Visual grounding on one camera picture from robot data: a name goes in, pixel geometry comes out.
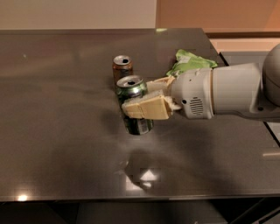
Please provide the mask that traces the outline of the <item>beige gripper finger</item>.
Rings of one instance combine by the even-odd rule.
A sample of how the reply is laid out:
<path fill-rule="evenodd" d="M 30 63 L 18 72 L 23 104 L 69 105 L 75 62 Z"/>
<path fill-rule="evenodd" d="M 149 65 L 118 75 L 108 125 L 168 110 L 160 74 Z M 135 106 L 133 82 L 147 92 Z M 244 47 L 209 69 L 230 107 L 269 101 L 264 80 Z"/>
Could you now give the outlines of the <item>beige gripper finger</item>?
<path fill-rule="evenodd" d="M 146 83 L 148 92 L 162 90 L 164 93 L 170 92 L 171 84 L 175 81 L 173 76 L 166 76 L 157 80 L 148 81 Z"/>
<path fill-rule="evenodd" d="M 181 110 L 181 107 L 162 90 L 125 100 L 122 104 L 124 114 L 137 119 L 167 120 L 176 110 Z"/>

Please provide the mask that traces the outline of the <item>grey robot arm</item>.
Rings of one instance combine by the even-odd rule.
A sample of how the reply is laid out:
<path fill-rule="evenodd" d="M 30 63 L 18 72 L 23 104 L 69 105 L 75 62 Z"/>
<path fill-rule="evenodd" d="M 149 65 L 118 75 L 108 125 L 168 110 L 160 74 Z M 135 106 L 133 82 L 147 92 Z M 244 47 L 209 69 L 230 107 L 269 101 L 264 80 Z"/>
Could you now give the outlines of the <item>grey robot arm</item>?
<path fill-rule="evenodd" d="M 280 45 L 263 66 L 248 63 L 188 70 L 178 77 L 147 83 L 148 94 L 125 101 L 130 118 L 166 120 L 174 111 L 188 119 L 235 115 L 278 122 L 280 119 Z"/>

